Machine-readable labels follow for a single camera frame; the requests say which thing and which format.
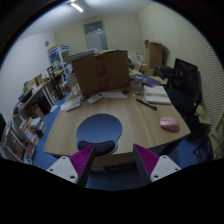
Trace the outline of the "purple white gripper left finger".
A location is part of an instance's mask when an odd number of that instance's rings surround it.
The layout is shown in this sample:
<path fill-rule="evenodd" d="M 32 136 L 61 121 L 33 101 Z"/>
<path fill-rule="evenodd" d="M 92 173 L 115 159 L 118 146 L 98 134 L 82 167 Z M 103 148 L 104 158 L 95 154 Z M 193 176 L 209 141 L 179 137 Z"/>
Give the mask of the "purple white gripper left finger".
<path fill-rule="evenodd" d="M 61 156 L 47 171 L 78 186 L 85 187 L 95 154 L 95 147 L 90 145 L 72 156 Z"/>

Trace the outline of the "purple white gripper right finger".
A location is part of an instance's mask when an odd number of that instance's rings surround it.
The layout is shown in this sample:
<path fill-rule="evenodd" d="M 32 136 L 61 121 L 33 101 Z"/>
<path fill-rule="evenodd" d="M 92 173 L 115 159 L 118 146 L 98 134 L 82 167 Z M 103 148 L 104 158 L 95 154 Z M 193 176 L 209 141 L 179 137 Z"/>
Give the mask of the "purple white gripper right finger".
<path fill-rule="evenodd" d="M 143 185 L 155 182 L 180 170 L 167 155 L 159 156 L 140 145 L 133 145 L 133 154 Z"/>

